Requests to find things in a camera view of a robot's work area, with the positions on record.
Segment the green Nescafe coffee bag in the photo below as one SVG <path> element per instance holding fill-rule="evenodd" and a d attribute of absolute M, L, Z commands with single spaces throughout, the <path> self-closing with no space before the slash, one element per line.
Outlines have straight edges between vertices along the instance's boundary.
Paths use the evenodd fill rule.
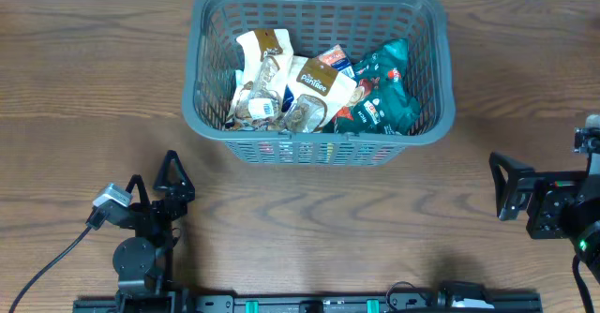
<path fill-rule="evenodd" d="M 405 38 L 384 43 L 352 66 L 353 99 L 323 128 L 324 133 L 407 135 L 421 112 L 405 89 L 409 47 Z"/>

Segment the beige mushroom snack bag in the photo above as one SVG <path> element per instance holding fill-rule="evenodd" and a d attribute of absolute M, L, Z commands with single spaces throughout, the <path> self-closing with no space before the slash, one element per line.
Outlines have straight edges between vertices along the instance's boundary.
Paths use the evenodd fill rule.
<path fill-rule="evenodd" d="M 320 132 L 350 101 L 355 80 L 318 58 L 294 56 L 287 86 L 293 95 L 285 127 L 295 133 Z"/>

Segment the Kleenex tissue multipack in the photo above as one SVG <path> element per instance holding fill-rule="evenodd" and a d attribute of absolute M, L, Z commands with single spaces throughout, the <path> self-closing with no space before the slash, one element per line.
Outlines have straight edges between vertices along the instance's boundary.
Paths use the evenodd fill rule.
<path fill-rule="evenodd" d="M 287 79 L 286 99 L 306 94 L 328 105 L 350 106 L 357 83 L 352 64 L 339 45 L 313 58 L 295 55 Z"/>

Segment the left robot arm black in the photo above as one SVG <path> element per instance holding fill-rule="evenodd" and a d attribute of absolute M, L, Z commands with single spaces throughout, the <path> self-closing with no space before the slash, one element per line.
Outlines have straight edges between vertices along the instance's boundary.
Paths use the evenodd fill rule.
<path fill-rule="evenodd" d="M 158 170 L 153 189 L 162 195 L 150 201 L 143 179 L 133 175 L 125 191 L 137 190 L 139 200 L 110 211 L 109 222 L 134 231 L 115 250 L 113 268 L 119 291 L 130 297 L 148 297 L 173 291 L 173 250 L 179 238 L 173 222 L 188 213 L 195 200 L 195 187 L 174 150 L 167 152 Z"/>

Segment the grey plastic basket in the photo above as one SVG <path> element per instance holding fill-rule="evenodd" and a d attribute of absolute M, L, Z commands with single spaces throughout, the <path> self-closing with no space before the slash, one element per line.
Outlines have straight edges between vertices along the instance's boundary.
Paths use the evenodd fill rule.
<path fill-rule="evenodd" d="M 338 45 L 359 61 L 383 43 L 408 43 L 404 88 L 420 104 L 403 135 L 229 131 L 226 117 L 244 64 L 237 38 L 284 28 L 293 49 L 312 57 Z M 196 0 L 187 47 L 182 114 L 205 138 L 248 163 L 377 166 L 408 147 L 438 141 L 456 116 L 447 19 L 439 0 Z"/>

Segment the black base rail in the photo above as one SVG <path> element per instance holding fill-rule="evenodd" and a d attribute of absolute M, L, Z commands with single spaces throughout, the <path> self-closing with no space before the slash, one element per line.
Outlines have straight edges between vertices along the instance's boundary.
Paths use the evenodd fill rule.
<path fill-rule="evenodd" d="M 543 305 L 540 294 L 535 291 L 492 291 L 480 284 L 444 281 L 436 291 L 400 282 L 385 293 L 237 296 L 180 291 L 157 298 L 118 294 L 113 299 L 76 300 L 72 310 L 93 313 L 542 313 Z"/>

